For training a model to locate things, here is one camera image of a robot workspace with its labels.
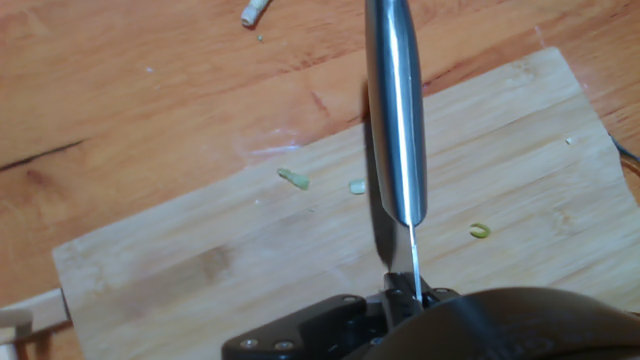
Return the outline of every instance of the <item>bamboo cutting board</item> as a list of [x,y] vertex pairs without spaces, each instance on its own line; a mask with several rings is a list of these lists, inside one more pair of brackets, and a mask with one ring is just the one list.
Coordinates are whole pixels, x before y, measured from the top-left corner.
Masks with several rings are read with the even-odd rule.
[[[554,286],[640,309],[640,210],[558,50],[424,105],[427,282],[460,293]],[[279,167],[308,175],[310,189]],[[356,126],[55,249],[85,357],[215,359],[226,339],[313,302],[376,292],[377,198],[347,186],[365,176]],[[471,237],[474,222],[492,235]]]

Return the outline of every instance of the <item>food scrap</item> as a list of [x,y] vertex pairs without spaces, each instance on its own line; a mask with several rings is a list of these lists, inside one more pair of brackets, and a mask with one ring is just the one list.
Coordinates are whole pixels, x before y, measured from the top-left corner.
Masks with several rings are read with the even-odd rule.
[[367,190],[367,183],[364,179],[355,179],[349,182],[349,191],[354,195],[362,195]]
[[478,229],[482,230],[482,231],[478,231],[478,230],[470,230],[469,231],[469,233],[473,237],[476,237],[478,239],[484,239],[484,238],[488,237],[489,235],[491,235],[491,229],[489,229],[489,227],[487,225],[480,224],[480,223],[474,223],[474,224],[471,224],[471,228],[478,228]]
[[299,189],[302,189],[302,190],[309,189],[309,184],[311,183],[311,181],[309,180],[308,177],[304,175],[296,174],[291,170],[283,169],[283,168],[278,169],[278,175],[280,175],[280,177],[284,179],[289,180],[290,183],[292,183]]
[[240,16],[242,25],[253,26],[268,3],[269,0],[251,0]]

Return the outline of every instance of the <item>knife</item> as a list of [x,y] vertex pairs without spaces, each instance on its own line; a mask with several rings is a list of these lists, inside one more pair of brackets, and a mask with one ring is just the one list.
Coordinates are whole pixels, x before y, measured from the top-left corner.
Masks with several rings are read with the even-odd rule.
[[415,228],[427,214],[427,167],[418,45],[406,0],[366,0],[369,104],[385,211],[397,222],[390,272],[412,274],[422,303]]

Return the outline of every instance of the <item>black cable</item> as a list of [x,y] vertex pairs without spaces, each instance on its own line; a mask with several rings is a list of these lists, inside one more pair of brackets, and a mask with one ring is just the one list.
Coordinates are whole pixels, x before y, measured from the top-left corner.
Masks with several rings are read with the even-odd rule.
[[618,152],[620,153],[620,155],[629,157],[635,160],[636,162],[640,163],[640,156],[636,156],[632,154],[631,151],[625,149],[625,147],[620,145],[620,143],[613,136],[611,136],[611,134],[609,134],[609,137],[613,141],[613,144],[616,146],[616,149],[618,149]]

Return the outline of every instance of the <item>screw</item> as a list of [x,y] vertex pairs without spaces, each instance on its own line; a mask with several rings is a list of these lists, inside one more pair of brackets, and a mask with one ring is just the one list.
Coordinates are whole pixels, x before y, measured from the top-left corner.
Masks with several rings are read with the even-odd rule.
[[258,340],[256,339],[247,339],[240,342],[240,347],[243,347],[245,349],[251,349],[256,346],[258,346]]
[[293,349],[293,343],[291,341],[280,341],[273,346],[276,350],[290,350]]

